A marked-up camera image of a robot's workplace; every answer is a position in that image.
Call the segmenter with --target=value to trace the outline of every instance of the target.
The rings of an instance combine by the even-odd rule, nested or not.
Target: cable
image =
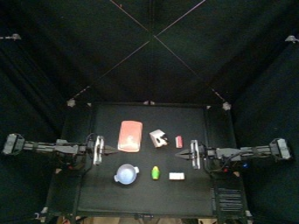
[[[230,156],[229,159],[227,159],[227,161],[226,161],[226,163],[225,163],[225,165],[223,165],[218,170],[211,170],[211,171],[213,171],[213,172],[222,172],[222,169],[227,166],[230,160],[231,160],[234,157],[239,156],[239,155],[242,155],[242,152],[238,152],[238,153],[235,153],[233,156]]]

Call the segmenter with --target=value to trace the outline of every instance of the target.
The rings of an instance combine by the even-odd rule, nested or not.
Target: black table
[[[175,157],[175,137],[182,135],[183,148],[197,139],[213,147],[235,147],[230,112],[222,106],[178,107],[178,105],[97,104],[70,109],[63,139],[86,142],[91,132],[105,136],[106,144],[118,147],[121,123],[143,123],[142,146],[138,153],[119,152],[103,157],[85,178],[71,171],[54,174],[49,207],[51,215],[86,216],[169,216],[213,217],[211,177],[203,169],[194,170],[193,162]],[[171,141],[157,149],[149,133],[162,130]],[[122,164],[139,167],[141,173],[131,185],[115,182]],[[158,166],[159,180],[151,178]],[[186,180],[171,181],[170,172],[183,172]]]

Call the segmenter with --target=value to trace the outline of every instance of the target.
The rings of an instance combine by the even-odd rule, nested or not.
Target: small white box
[[[185,173],[183,172],[170,172],[170,179],[171,180],[185,179]]]

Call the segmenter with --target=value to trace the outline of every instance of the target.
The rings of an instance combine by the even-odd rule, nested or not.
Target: black enclosure
[[[91,131],[107,132],[107,141],[117,145],[118,125],[130,115],[149,123],[146,148],[147,132],[161,128],[155,121],[166,114],[171,134],[179,117],[187,141],[201,133],[197,138],[214,139],[215,147],[265,145],[283,137],[294,161],[253,161],[243,174],[247,204],[257,223],[299,222],[299,42],[286,41],[290,35],[299,39],[298,26],[294,0],[2,0],[0,145],[10,133],[39,142],[62,137],[82,142]],[[67,106],[70,100],[75,107]],[[225,102],[231,120],[205,136],[207,112],[225,111]],[[137,108],[123,116],[117,109],[101,112],[102,104],[106,109],[126,104]],[[185,123],[197,128],[183,129]],[[0,221],[14,217],[18,223],[45,207],[53,158],[2,155],[0,168]],[[183,216],[175,209],[170,214]]]

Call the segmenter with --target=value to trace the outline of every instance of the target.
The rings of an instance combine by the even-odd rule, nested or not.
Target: fabric wall
[[[7,36],[11,33],[4,27],[0,30]],[[65,100],[18,41],[0,40],[0,65],[0,148],[10,133],[20,133],[30,141],[55,142],[62,134]],[[10,217],[18,220],[42,211],[51,160],[31,152],[0,155],[0,171],[3,223]]]
[[[299,45],[290,44],[234,105],[239,146],[266,145],[283,137],[297,159],[279,164],[259,159],[246,174],[251,210],[271,220],[299,221],[298,71]]]

